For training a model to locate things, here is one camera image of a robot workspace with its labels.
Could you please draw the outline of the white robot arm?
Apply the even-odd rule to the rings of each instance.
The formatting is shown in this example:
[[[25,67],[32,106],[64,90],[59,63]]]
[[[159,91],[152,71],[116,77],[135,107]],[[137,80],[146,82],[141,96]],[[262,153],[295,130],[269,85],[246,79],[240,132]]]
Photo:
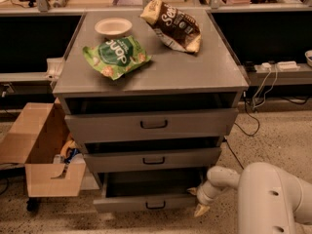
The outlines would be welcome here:
[[[233,188],[238,192],[238,234],[295,234],[300,223],[312,224],[312,184],[276,166],[258,162],[241,173],[221,166],[207,171],[207,180],[188,192],[197,197],[195,215]]]

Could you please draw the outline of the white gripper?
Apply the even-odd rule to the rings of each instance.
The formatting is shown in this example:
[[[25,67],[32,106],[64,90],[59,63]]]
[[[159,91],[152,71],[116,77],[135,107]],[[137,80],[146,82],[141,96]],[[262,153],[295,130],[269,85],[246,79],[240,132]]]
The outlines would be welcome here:
[[[199,217],[204,215],[211,207],[208,206],[218,195],[218,189],[213,186],[208,180],[201,183],[198,187],[191,187],[187,192],[193,196],[197,196],[200,204],[197,205],[194,216]]]

